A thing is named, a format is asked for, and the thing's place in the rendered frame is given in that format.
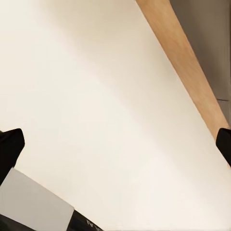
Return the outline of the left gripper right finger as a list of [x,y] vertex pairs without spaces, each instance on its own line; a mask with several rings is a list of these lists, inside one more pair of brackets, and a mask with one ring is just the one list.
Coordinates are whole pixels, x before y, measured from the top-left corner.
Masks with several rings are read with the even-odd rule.
[[231,129],[220,128],[215,145],[231,167]]

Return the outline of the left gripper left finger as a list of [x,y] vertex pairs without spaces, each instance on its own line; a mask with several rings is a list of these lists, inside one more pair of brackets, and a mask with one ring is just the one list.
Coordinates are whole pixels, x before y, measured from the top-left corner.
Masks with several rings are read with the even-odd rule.
[[0,132],[0,185],[14,166],[25,147],[21,128]]

